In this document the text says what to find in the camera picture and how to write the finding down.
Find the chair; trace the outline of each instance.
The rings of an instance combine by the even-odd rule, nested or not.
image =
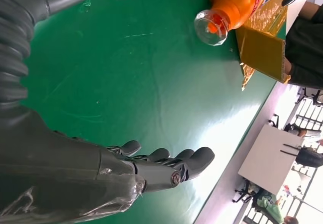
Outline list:
[[[269,120],[268,122],[272,123],[273,127],[278,129],[278,124],[279,123],[279,116],[276,114],[273,114],[274,117],[277,117],[277,120],[275,122],[272,120]]]
[[[232,199],[233,203],[238,203],[239,201],[242,201],[243,203],[248,203],[251,201],[254,195],[257,193],[254,190],[250,191],[250,187],[251,183],[249,180],[244,179],[245,180],[245,188],[241,190],[237,190],[235,189],[235,193],[238,193],[240,197],[238,197],[237,200]]]

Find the robotic hand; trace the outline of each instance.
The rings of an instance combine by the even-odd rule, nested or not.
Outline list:
[[[48,129],[19,101],[28,75],[34,26],[83,0],[0,0],[0,223],[85,221],[125,211],[143,192],[195,178],[214,158],[209,148],[166,149],[131,157],[137,141],[102,147]]]

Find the black shirt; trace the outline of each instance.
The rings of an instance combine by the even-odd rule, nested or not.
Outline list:
[[[286,36],[285,56],[292,64],[290,83],[323,89],[323,6],[312,20],[298,17]]]

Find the green shirt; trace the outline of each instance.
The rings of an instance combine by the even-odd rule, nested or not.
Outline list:
[[[281,211],[279,206],[275,203],[276,201],[277,199],[275,196],[269,192],[264,191],[257,200],[257,204],[260,207],[266,208],[269,214],[278,223],[284,223],[284,217],[281,215]]]

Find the metal screw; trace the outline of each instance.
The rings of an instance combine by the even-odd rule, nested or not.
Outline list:
[[[174,172],[171,176],[171,183],[174,186],[177,186],[180,183],[180,176],[179,172]]]

